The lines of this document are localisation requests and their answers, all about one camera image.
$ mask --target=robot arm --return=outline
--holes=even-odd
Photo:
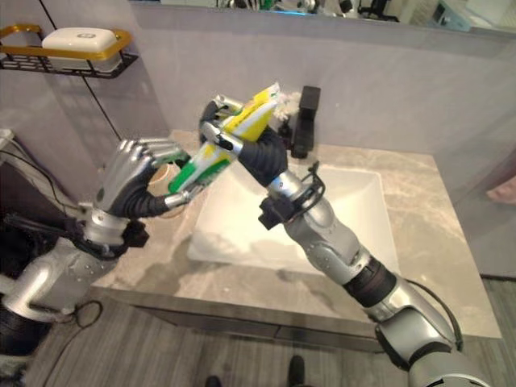
[[[186,204],[202,187],[155,198],[148,182],[162,164],[184,165],[189,156],[169,139],[124,140],[107,164],[103,184],[84,223],[72,219],[49,253],[36,258],[0,303],[0,377],[14,376],[51,325],[74,312],[97,279],[129,247],[148,235],[138,218]]]
[[[392,362],[409,372],[411,387],[488,387],[477,367],[456,350],[447,320],[405,279],[390,272],[336,217],[324,198],[317,165],[311,182],[288,170],[281,139],[268,129],[257,143],[239,140],[202,125],[206,137],[233,150],[241,164],[267,188],[260,221],[282,223],[310,263],[354,297],[377,323],[377,338]]]

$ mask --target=black shoe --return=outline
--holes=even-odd
[[[292,356],[289,365],[289,387],[305,384],[305,361],[299,355]]]
[[[223,384],[220,382],[218,377],[208,377],[206,379],[205,387],[223,387]]]

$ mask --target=marble countertop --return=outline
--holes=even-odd
[[[193,132],[175,131],[173,138],[195,152]],[[433,157],[319,145],[303,163],[314,159],[379,173],[402,275],[433,289],[466,335],[501,337]],[[146,221],[151,238],[145,248],[130,249],[95,285],[368,323],[326,277],[190,260],[189,239],[205,199],[202,193],[174,218]]]

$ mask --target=white soap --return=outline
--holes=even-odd
[[[100,52],[116,43],[116,36],[113,31],[101,28],[69,27],[60,28],[43,39],[43,48],[56,50],[70,50],[81,52]],[[57,56],[48,58],[56,70],[80,69],[88,70],[88,62],[82,59],[67,59]],[[94,69],[108,73],[116,69],[120,64],[120,55],[114,54],[106,60],[92,60]]]

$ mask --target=sink basin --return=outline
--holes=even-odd
[[[306,167],[290,165],[299,177]],[[399,273],[396,249],[378,173],[321,164],[327,198],[341,222],[390,270]],[[232,163],[208,189],[188,257],[227,264],[323,275],[282,225],[267,231],[258,221],[266,190],[239,163]]]

